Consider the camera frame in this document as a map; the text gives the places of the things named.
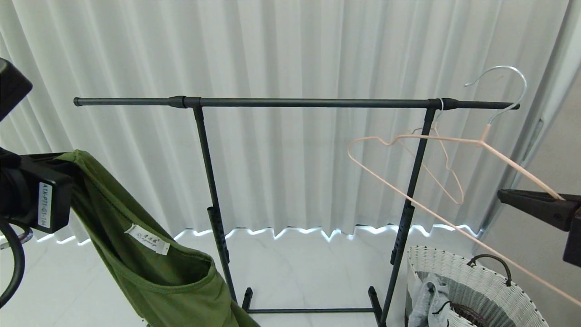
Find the black metal clothes rack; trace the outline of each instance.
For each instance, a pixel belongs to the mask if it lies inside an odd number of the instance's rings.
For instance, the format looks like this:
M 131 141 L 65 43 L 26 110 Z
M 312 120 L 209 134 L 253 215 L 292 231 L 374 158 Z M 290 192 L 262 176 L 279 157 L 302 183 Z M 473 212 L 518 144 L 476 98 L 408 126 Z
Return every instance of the black metal clothes rack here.
M 192 108 L 198 134 L 200 146 L 206 168 L 206 176 L 210 187 L 212 206 L 207 209 L 208 216 L 214 234 L 214 240 L 220 256 L 220 263 L 224 271 L 224 278 L 228 285 L 228 290 L 234 301 L 236 294 L 232 275 L 228 266 L 229 252 L 226 244 L 224 227 L 220 213 L 220 203 L 218 201 L 218 191 L 214 179 L 214 172 L 210 159 L 210 148 L 204 124 L 203 107 L 308 107 L 308 108 L 425 108 L 424 125 L 422 135 L 429 135 L 430 128 L 438 110 L 451 110 L 456 108 L 472 109 L 504 109 L 511 105 L 509 102 L 482 102 L 482 101 L 459 101 L 451 98 L 425 99 L 425 100 L 403 100 L 403 99 L 260 99 L 260 98 L 201 98 L 176 96 L 170 98 L 75 98 L 76 106 L 90 105 L 147 105 L 147 106 L 172 106 L 175 108 Z M 415 187 L 418 181 L 419 170 L 428 140 L 420 139 L 417 148 L 414 166 L 410 176 L 407 195 L 414 196 Z M 340 313 L 340 312 L 372 312 L 379 327 L 386 326 L 386 319 L 392 302 L 397 275 L 401 266 L 407 236 L 410 231 L 411 221 L 414 215 L 414 206 L 411 201 L 406 200 L 401 213 L 399 230 L 396 242 L 392 250 L 391 264 L 393 265 L 391 278 L 389 280 L 388 292 L 385 297 L 383 308 L 377 298 L 377 293 L 373 286 L 367 290 L 371 301 L 368 308 L 302 308 L 302 309 L 251 309 L 253 291 L 251 287 L 246 289 L 242 308 L 249 314 L 293 314 L 293 313 Z

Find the brown basket handle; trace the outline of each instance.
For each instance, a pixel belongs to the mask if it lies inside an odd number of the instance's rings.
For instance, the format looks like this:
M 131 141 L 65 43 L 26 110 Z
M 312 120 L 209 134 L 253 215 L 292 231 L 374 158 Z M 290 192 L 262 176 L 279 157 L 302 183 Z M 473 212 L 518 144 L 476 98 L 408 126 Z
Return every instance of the brown basket handle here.
M 508 269 L 508 265 L 506 262 L 504 262 L 504 260 L 502 260 L 501 258 L 499 258 L 495 255 L 491 255 L 491 254 L 479 254 L 476 257 L 473 257 L 472 259 L 470 259 L 470 261 L 468 261 L 467 264 L 471 267 L 474 267 L 476 265 L 476 260 L 478 260 L 480 258 L 493 258 L 493 259 L 496 259 L 498 262 L 500 262 L 504 266 L 504 269 L 507 271 L 507 281 L 505 284 L 506 284 L 506 286 L 511 286 L 512 277 L 510 274 L 510 269 Z

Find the curtain fold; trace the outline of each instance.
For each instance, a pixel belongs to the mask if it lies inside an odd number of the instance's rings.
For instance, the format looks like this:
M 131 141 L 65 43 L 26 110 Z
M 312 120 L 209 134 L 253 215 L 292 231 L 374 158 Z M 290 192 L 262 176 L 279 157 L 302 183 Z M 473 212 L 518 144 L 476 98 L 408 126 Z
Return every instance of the curtain fold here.
M 489 143 L 511 155 L 529 115 L 567 3 L 546 1 L 57 1 L 0 2 L 0 55 L 34 88 L 0 124 L 0 145 L 20 154 L 86 150 L 172 235 L 210 228 L 211 205 L 193 113 L 154 107 L 81 107 L 80 97 L 517 99 Z M 443 136 L 477 138 L 488 110 L 439 118 Z M 404 199 L 346 155 L 354 138 L 421 127 L 421 109 L 205 108 L 226 231 L 399 222 Z M 410 148 L 417 140 L 407 140 Z M 423 172 L 415 198 L 478 230 L 504 164 L 445 144 L 466 191 L 454 205 Z M 354 155 L 406 189 L 413 156 L 373 142 Z M 454 195 L 438 143 L 425 164 Z M 433 218 L 417 211 L 414 223 Z M 59 238 L 86 233 L 72 223 Z

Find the white laundry basket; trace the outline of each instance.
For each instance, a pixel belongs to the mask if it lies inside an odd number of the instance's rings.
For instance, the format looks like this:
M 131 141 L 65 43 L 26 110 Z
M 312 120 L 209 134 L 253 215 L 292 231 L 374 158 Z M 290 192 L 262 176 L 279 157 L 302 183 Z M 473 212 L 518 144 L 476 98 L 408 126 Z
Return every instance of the white laundry basket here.
M 499 260 L 508 277 L 477 265 L 476 260 L 482 257 Z M 483 254 L 468 260 L 425 246 L 408 250 L 406 317 L 412 312 L 409 290 L 430 272 L 450 289 L 450 327 L 548 327 L 533 301 L 512 281 L 507 264 L 500 258 Z

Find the rack base bar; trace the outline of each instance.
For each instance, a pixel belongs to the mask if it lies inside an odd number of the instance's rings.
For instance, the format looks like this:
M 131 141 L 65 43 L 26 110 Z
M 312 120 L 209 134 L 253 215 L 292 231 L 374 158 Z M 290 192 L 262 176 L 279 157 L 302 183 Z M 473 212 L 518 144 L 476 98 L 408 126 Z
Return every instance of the rack base bar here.
M 375 320 L 378 322 L 381 319 L 381 306 L 377 299 L 377 292 L 375 288 L 370 286 L 367 294 L 371 300 L 371 308 L 301 308 L 301 309 L 250 309 L 250 302 L 252 300 L 252 288 L 248 287 L 244 293 L 244 301 L 242 302 L 242 309 L 249 314 L 338 314 L 338 313 L 358 313 L 358 312 L 372 312 L 375 315 Z

